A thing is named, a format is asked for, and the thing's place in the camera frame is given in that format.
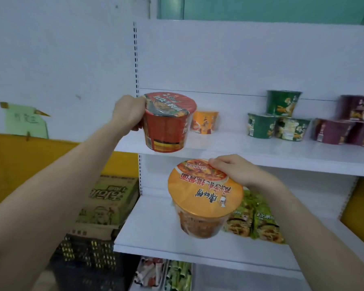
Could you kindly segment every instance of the green instant noodle cup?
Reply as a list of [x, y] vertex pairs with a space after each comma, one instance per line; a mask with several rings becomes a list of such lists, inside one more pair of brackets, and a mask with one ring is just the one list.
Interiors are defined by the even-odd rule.
[[275, 136], [283, 140], [302, 141], [310, 121], [310, 119], [279, 117]]
[[266, 113], [291, 117], [301, 94], [302, 92], [295, 91], [267, 91]]
[[248, 135], [254, 138], [269, 139], [274, 132], [277, 117], [269, 114], [248, 113]]

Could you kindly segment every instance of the yellow wall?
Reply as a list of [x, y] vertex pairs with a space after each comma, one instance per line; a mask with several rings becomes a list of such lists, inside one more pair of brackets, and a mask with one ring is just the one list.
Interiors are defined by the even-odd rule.
[[[0, 202], [18, 186], [78, 143], [0, 134]], [[139, 176], [135, 153], [113, 152], [103, 173]]]
[[364, 242], [364, 178], [360, 178], [341, 221]]

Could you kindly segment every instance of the green paper note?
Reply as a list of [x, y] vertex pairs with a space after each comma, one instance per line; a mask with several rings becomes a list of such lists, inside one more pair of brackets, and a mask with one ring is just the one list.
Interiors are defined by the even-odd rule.
[[9, 104], [6, 109], [5, 131], [12, 135], [39, 137], [48, 139], [47, 125], [43, 118], [35, 114], [35, 108], [30, 106]]

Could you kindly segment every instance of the orange instant noodle cup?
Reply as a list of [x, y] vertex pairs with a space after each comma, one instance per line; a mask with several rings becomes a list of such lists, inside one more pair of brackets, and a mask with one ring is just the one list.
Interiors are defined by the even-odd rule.
[[211, 134], [214, 130], [214, 125], [218, 111], [201, 111], [197, 110], [193, 114], [191, 129], [200, 134]]
[[148, 93], [144, 96], [147, 99], [143, 116], [146, 145], [163, 153], [182, 149], [197, 108], [194, 100], [169, 92]]
[[168, 178], [181, 229], [196, 238], [218, 233], [243, 200], [243, 187], [208, 163], [191, 159], [177, 165]]

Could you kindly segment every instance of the forearm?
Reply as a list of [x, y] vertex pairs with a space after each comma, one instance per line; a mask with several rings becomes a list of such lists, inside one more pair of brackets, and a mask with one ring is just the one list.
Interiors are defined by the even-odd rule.
[[313, 290], [364, 290], [364, 263], [277, 178], [259, 188]]
[[0, 204], [0, 274], [16, 269], [13, 263], [25, 266], [17, 274], [10, 274], [15, 283], [27, 282], [25, 275], [32, 278], [41, 271], [30, 272], [30, 268], [48, 262], [75, 221], [82, 201], [122, 136], [119, 128], [106, 124]]

